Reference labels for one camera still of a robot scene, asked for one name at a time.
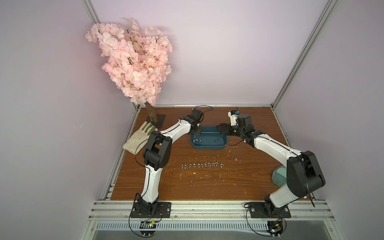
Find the blue plastic tray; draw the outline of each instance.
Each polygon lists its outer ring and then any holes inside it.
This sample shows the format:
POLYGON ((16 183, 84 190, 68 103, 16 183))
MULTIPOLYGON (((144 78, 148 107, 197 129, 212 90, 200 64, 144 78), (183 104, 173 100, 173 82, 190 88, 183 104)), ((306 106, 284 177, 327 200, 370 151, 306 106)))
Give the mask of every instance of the blue plastic tray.
POLYGON ((204 126, 200 136, 191 134, 191 143, 195 149, 223 149, 228 143, 226 135, 221 135, 215 126, 204 126))

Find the ventilation grille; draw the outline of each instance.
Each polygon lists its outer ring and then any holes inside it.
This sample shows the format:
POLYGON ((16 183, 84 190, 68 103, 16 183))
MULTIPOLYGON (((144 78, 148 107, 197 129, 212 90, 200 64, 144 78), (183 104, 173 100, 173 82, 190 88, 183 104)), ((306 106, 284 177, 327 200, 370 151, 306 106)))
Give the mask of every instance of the ventilation grille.
MULTIPOLYGON (((140 221, 130 221, 132 230, 149 228, 140 221)), ((254 221, 250 223, 253 230, 267 230, 267 221, 254 221)), ((128 221, 99 221, 97 230, 127 230, 128 221)), ((156 231, 251 231, 246 221, 164 221, 156 223, 156 231)))

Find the work glove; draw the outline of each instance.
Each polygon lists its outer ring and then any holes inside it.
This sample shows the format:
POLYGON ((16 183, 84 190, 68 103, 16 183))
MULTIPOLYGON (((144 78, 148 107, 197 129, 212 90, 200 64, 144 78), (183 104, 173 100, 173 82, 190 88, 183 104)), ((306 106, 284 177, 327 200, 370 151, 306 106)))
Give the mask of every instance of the work glove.
POLYGON ((151 132, 157 131, 157 128, 151 123, 145 121, 141 127, 132 134, 123 148, 133 155, 136 155, 147 144, 151 132))

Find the wooden board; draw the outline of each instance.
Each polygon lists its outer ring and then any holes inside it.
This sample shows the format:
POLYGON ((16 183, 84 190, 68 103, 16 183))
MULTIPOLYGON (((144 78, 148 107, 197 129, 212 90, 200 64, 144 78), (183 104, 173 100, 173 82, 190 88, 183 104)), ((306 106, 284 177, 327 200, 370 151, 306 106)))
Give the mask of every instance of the wooden board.
MULTIPOLYGON (((202 126, 229 123, 228 112, 233 108, 214 108, 206 112, 202 126)), ((190 114, 192 108, 156 108, 157 114, 166 114, 164 129, 175 124, 180 117, 190 114)), ((255 129, 265 131, 275 140, 286 144, 284 136, 270 108, 240 108, 240 113, 249 114, 255 129)), ((147 118, 146 109, 140 111, 134 131, 147 118)), ((229 136, 228 144, 241 139, 229 136)), ((143 163, 142 150, 137 154, 143 163)), ((170 160, 161 174, 160 200, 264 200, 279 187, 272 182, 272 172, 281 164, 266 153, 246 143, 227 146, 223 150, 196 150, 185 134, 173 145, 170 160), (195 162, 223 163, 223 167, 190 168, 195 162)), ((133 200, 144 186, 145 169, 139 166, 134 155, 127 152, 116 181, 111 200, 133 200)))

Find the pink flower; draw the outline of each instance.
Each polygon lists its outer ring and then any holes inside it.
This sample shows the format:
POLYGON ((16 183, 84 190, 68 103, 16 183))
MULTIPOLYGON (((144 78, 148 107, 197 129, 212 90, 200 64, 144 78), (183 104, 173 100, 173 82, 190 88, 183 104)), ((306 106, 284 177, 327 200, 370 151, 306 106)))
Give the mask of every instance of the pink flower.
POLYGON ((172 71, 167 52, 172 51, 168 36, 158 29, 145 29, 132 18, 129 32, 119 24, 94 24, 86 33, 88 41, 99 41, 101 56, 108 56, 108 63, 102 69, 109 73, 117 88, 131 101, 155 105, 161 92, 160 83, 172 71))

